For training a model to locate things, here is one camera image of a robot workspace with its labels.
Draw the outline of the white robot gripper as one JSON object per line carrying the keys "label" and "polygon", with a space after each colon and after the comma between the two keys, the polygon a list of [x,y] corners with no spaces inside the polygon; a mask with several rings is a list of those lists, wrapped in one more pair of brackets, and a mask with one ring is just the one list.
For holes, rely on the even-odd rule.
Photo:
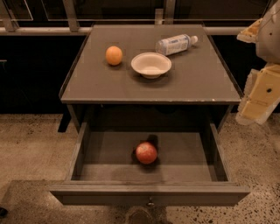
{"label": "white robot gripper", "polygon": [[242,125],[264,124],[280,102],[280,1],[275,1],[262,19],[241,31],[237,39],[256,43],[256,55],[269,63],[261,70],[250,71],[235,120]]}

